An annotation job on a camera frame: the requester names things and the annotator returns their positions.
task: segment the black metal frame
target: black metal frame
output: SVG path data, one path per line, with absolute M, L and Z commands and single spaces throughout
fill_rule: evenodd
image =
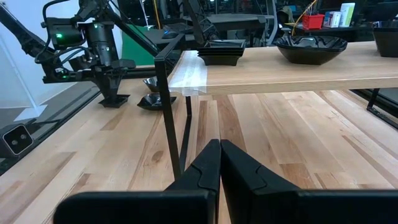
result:
M 167 81 L 167 57 L 175 49 L 185 49 L 185 35 L 179 34 L 168 46 L 155 57 L 155 70 L 157 86 L 159 87 L 160 99 L 163 106 L 163 117 L 166 128 L 167 143 L 169 145 L 170 158 L 172 161 L 174 179 L 179 179 L 185 170 L 187 160 L 188 141 L 192 120 L 192 105 L 190 96 L 186 96 L 187 120 L 182 139 L 181 151 L 178 153 L 177 135 L 174 126 L 174 117 L 170 100 L 169 84 Z
M 373 90 L 371 99 L 369 100 L 368 106 L 366 107 L 366 110 L 368 110 L 370 113 L 374 114 L 375 116 L 377 116 L 378 118 L 382 119 L 383 121 L 385 121 L 387 124 L 390 124 L 392 127 L 398 129 L 398 124 L 396 122 L 394 122 L 393 120 L 391 120 L 390 118 L 388 118 L 386 115 L 378 112 L 377 109 L 373 108 L 374 103 L 376 102 L 376 98 L 379 95 L 379 91 L 380 88 L 375 88 Z

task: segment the black table leg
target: black table leg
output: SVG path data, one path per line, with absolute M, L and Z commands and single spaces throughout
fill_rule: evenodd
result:
M 181 144 L 181 152 L 180 152 L 180 168 L 181 173 L 185 170 L 185 161 L 187 160 L 187 151 L 188 151 L 188 142 L 189 142 L 189 134 L 191 130 L 191 122 L 192 122 L 192 105 L 191 105 L 191 96 L 185 97 L 186 107 L 187 107 L 187 120 L 185 122 L 184 135 Z
M 390 124 L 392 127 L 398 129 L 398 124 L 395 123 L 393 120 L 391 120 L 390 118 L 388 118 L 386 115 L 378 112 L 378 110 L 373 108 L 374 103 L 376 102 L 376 98 L 379 94 L 380 89 L 374 89 L 373 93 L 372 93 L 372 97 L 369 100 L 368 103 L 368 107 L 366 108 L 366 110 L 368 110 L 370 113 L 374 114 L 375 116 L 377 116 L 378 118 L 382 119 L 383 121 L 385 121 L 387 124 Z
M 169 145 L 170 158 L 172 160 L 174 179 L 177 180 L 181 176 L 180 156 L 178 154 L 177 137 L 175 135 L 175 126 L 169 85 L 167 83 L 166 75 L 162 75 L 165 74 L 166 67 L 165 65 L 163 65 L 162 67 L 164 69 L 164 72 L 157 72 L 157 85 L 159 86 L 160 100 L 163 107 L 163 119 L 164 125 L 166 127 L 167 142 Z
M 250 33 L 250 47 L 253 47 L 254 36 L 253 36 L 253 33 L 251 32 L 251 30 L 249 30 L 249 33 Z

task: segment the black dish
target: black dish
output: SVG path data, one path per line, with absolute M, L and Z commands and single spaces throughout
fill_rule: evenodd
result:
M 199 52 L 243 51 L 245 46 L 245 40 L 209 40 L 204 47 L 198 47 L 197 50 Z
M 143 80 L 145 85 L 148 86 L 148 88 L 153 92 L 153 93 L 158 93 L 159 88 L 157 87 L 157 77 L 152 77 L 152 78 L 147 78 Z
M 285 49 L 306 49 L 329 52 L 342 52 L 347 48 L 347 41 L 338 37 L 327 36 L 285 36 L 277 40 L 276 46 Z
M 202 58 L 205 61 L 205 65 L 231 65 L 236 66 L 238 63 L 238 59 L 241 56 L 219 56 L 219 55 L 211 55 L 211 56 L 203 56 L 199 55 L 198 57 Z
M 382 57 L 398 57 L 398 21 L 373 23 L 373 36 Z
M 292 63 L 322 65 L 347 48 L 347 41 L 338 37 L 285 36 L 277 40 L 282 55 Z
M 171 99 L 171 104 L 173 104 L 174 101 L 177 99 L 177 97 L 171 96 L 170 99 Z M 163 110 L 159 93 L 151 93 L 142 97 L 141 101 L 137 104 L 137 106 L 141 107 L 142 109 L 151 110 L 151 111 Z

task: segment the wood grain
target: wood grain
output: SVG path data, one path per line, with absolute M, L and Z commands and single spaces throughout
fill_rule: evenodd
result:
M 57 204 L 78 192 L 165 189 L 173 175 L 162 113 L 136 106 L 148 92 L 124 80 L 126 105 L 102 108 L 99 96 L 2 175 L 0 223 L 51 223 Z M 177 97 L 181 144 L 185 98 Z M 396 188 L 398 132 L 364 106 L 346 91 L 195 96 L 187 165 L 210 139 L 228 138 L 302 188 Z M 222 193 L 219 223 L 230 223 Z
M 187 82 L 187 86 L 173 88 L 182 92 L 195 87 L 205 89 L 203 95 L 226 95 L 398 86 L 396 59 L 380 57 L 374 42 L 349 43 L 344 52 L 321 66 L 292 64 L 277 47 L 248 48 L 237 66 L 210 66 L 207 70 L 205 86 Z

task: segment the yellow cable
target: yellow cable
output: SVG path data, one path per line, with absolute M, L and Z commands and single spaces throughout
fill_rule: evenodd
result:
M 299 22 L 299 20 L 301 19 L 301 17 L 303 17 L 303 15 L 307 12 L 307 10 L 310 9 L 311 6 L 314 5 L 314 4 L 316 3 L 316 1 L 317 1 L 317 0 L 314 0 L 314 1 L 311 3 L 310 7 L 308 7 L 306 10 L 304 10 L 303 14 L 301 14 L 301 16 L 296 20 L 296 23 L 295 23 L 294 26 L 293 26 L 292 36 L 294 36 L 294 29 L 296 28 L 297 23 Z
M 160 27 L 160 22 L 159 22 L 159 15 L 157 14 L 156 0 L 154 0 L 154 7 L 155 7 L 155 15 L 156 15 L 157 27 L 158 27 L 158 29 L 161 29 L 161 27 Z

